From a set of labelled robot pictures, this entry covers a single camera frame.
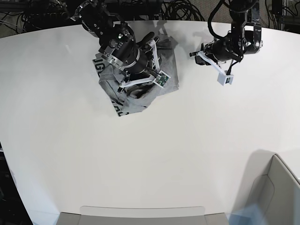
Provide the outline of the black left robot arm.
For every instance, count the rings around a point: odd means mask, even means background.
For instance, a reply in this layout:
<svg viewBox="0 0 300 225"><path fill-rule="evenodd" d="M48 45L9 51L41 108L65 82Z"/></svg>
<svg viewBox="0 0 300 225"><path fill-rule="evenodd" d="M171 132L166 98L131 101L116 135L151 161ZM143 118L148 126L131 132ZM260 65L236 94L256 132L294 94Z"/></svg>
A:
<svg viewBox="0 0 300 225"><path fill-rule="evenodd" d="M229 9L232 19L231 29L225 36L218 35L212 27L212 20L222 6ZM258 0L221 0L210 13L207 25L213 41L202 43L199 51L190 53L198 65L218 64L228 60L233 60L236 64L246 54L258 53L262 47Z"/></svg>

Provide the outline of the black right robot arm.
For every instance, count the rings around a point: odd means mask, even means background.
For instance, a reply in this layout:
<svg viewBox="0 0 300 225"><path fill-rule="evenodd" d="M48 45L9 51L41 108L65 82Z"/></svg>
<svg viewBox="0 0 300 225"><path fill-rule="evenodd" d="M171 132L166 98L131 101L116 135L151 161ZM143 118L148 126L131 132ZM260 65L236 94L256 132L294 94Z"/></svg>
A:
<svg viewBox="0 0 300 225"><path fill-rule="evenodd" d="M145 50L154 39L154 32L136 42L132 28L118 14L110 13L103 0L84 1L71 19L80 21L88 32L99 38L100 57L115 68L127 75L155 74Z"/></svg>

